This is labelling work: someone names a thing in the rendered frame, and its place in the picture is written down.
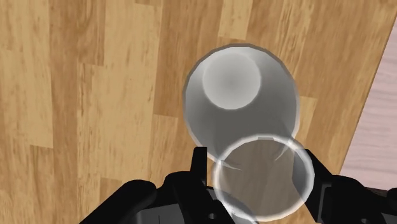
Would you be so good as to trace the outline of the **clear glass vase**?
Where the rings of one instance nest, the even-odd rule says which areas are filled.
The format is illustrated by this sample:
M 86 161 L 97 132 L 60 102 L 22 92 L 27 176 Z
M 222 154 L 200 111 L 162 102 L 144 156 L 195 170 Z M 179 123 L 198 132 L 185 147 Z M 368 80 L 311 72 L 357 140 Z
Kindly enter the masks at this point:
M 213 161 L 215 196 L 239 221 L 280 220 L 304 205 L 314 168 L 296 140 L 300 97 L 273 53 L 252 44 L 211 50 L 188 75 L 183 109 Z

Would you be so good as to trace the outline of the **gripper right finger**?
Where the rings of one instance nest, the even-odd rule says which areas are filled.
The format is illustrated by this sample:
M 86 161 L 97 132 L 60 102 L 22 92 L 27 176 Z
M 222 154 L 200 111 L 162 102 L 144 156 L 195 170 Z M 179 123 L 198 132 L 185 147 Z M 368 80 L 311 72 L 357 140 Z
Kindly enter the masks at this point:
M 316 223 L 397 224 L 397 187 L 365 187 L 332 174 L 308 149 L 294 153 L 292 182 Z

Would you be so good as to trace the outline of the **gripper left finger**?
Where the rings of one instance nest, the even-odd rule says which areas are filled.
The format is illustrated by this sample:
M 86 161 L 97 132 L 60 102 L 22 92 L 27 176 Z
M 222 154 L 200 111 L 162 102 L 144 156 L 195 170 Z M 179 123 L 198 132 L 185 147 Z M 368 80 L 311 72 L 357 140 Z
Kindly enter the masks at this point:
M 235 224 L 206 174 L 207 148 L 196 147 L 189 171 L 168 174 L 160 188 L 128 181 L 79 224 Z

